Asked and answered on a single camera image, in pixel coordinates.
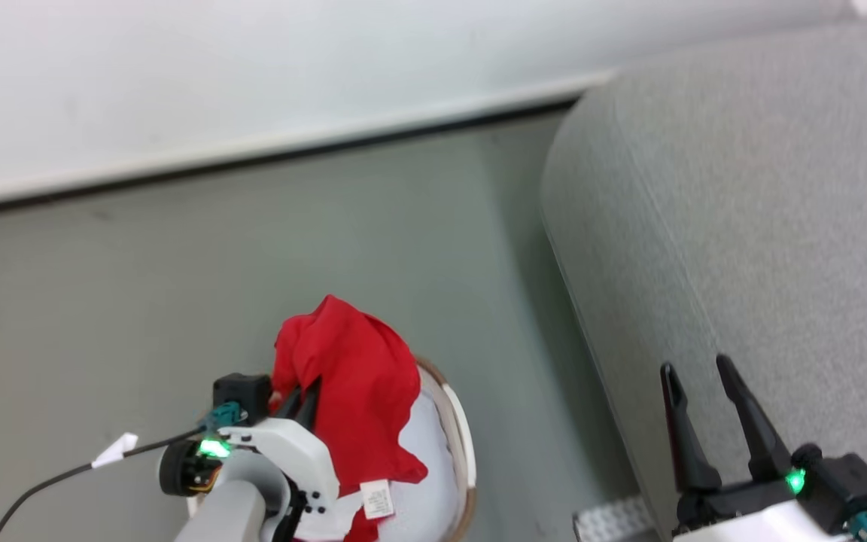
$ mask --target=white wall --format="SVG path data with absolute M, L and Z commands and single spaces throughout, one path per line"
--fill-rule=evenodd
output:
M 0 199 L 573 96 L 841 0 L 0 0 Z

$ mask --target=gray floor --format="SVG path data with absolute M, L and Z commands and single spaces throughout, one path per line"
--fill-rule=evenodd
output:
M 469 540 L 573 539 L 636 493 L 537 213 L 560 116 L 0 214 L 0 514 L 134 431 L 188 428 L 328 292 L 385 319 L 467 408 Z M 155 457 L 33 498 L 2 542 L 171 540 Z

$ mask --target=green led light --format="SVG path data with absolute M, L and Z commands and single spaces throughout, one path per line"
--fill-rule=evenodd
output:
M 221 442 L 221 440 L 203 439 L 199 443 L 199 453 L 209 457 L 226 459 L 230 457 L 230 447 L 227 446 L 227 443 Z
M 788 487 L 792 490 L 792 493 L 795 495 L 802 493 L 802 489 L 805 487 L 805 470 L 792 470 L 791 473 L 785 476 L 785 481 L 788 483 Z

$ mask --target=red cloth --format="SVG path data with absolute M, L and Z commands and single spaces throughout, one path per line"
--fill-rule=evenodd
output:
M 420 395 L 420 373 L 394 330 L 333 295 L 311 315 L 286 320 L 276 337 L 274 392 L 287 397 L 317 377 L 313 432 L 330 449 L 341 497 L 371 480 L 419 483 L 427 476 L 427 467 L 399 443 Z M 375 541 L 379 521 L 368 521 L 360 509 L 344 542 Z

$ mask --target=garment tag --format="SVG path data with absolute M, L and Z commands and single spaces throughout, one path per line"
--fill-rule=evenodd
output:
M 390 483 L 387 480 L 361 483 L 360 493 L 364 494 L 364 515 L 368 520 L 393 515 L 393 500 L 390 498 Z

